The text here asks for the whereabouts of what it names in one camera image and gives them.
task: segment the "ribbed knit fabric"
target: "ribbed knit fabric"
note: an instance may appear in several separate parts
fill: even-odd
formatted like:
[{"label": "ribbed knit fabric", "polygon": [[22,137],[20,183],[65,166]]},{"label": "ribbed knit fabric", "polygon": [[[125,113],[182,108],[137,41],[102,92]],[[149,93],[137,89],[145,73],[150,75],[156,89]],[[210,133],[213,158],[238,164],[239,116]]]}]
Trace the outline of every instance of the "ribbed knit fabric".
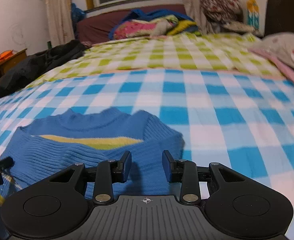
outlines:
[{"label": "ribbed knit fabric", "polygon": [[[61,143],[40,135],[67,138],[128,137],[143,142],[112,150],[97,150],[79,143]],[[97,166],[107,159],[119,160],[124,151],[132,153],[128,182],[113,185],[115,196],[172,194],[162,167],[161,155],[169,150],[175,159],[181,158],[183,138],[181,133],[164,125],[156,116],[145,111],[133,115],[116,108],[100,114],[82,115],[68,110],[64,114],[37,119],[26,127],[18,127],[2,158],[11,156],[15,165],[10,174],[21,187],[31,185],[75,162],[86,167]],[[12,193],[9,182],[0,186],[0,194]],[[86,197],[91,198],[93,183],[87,187]]]}]

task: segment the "orange cloth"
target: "orange cloth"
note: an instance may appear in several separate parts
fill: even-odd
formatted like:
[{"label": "orange cloth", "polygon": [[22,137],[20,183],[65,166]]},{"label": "orange cloth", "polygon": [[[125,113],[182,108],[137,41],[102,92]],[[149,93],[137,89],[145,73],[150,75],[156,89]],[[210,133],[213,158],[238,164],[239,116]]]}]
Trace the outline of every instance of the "orange cloth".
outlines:
[{"label": "orange cloth", "polygon": [[12,50],[6,50],[0,54],[0,63],[13,56]]}]

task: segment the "bed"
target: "bed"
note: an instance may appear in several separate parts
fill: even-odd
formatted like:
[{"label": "bed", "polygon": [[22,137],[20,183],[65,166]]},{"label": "bed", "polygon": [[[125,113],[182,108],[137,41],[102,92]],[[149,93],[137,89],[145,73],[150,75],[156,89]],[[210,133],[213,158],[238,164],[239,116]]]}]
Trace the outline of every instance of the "bed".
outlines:
[{"label": "bed", "polygon": [[[145,13],[159,9],[168,9],[183,14],[186,13],[182,4],[146,6],[140,9]],[[88,17],[78,22],[77,32],[79,40],[81,42],[90,41],[92,44],[109,41],[108,34],[110,30],[125,18],[130,11],[131,9],[107,12],[94,17]]]},{"label": "bed", "polygon": [[[251,35],[185,33],[96,44],[0,99],[0,157],[16,128],[34,119],[68,109],[145,110],[183,134],[182,158],[198,166],[220,162],[284,194],[294,207],[294,84],[248,51],[255,42]],[[200,187],[207,198],[206,184]],[[0,205],[5,197],[0,192]],[[1,226],[0,236],[6,236]],[[286,236],[294,240],[294,218]]]}]

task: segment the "pink blanket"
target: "pink blanket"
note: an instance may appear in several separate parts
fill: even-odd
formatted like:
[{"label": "pink blanket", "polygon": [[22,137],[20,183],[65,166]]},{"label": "pink blanket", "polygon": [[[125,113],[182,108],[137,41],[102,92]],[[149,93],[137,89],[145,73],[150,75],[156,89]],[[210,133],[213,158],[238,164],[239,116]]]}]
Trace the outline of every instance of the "pink blanket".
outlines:
[{"label": "pink blanket", "polygon": [[249,51],[272,61],[279,69],[279,71],[282,72],[286,78],[294,83],[294,70],[291,67],[287,66],[285,63],[281,62],[275,55],[263,49],[249,49]]}]

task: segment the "blue checkered bedsheet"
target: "blue checkered bedsheet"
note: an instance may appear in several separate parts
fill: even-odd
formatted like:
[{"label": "blue checkered bedsheet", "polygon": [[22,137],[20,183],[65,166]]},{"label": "blue checkered bedsheet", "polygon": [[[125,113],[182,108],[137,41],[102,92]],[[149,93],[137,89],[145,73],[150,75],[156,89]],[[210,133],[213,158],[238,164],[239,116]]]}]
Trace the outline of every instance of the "blue checkered bedsheet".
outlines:
[{"label": "blue checkered bedsheet", "polygon": [[[158,116],[181,132],[184,158],[220,162],[284,194],[294,206],[294,85],[230,73],[146,70],[47,82],[0,99],[0,155],[18,126],[71,108],[110,106]],[[208,197],[201,184],[202,197]],[[294,219],[287,237],[294,240]]]}]

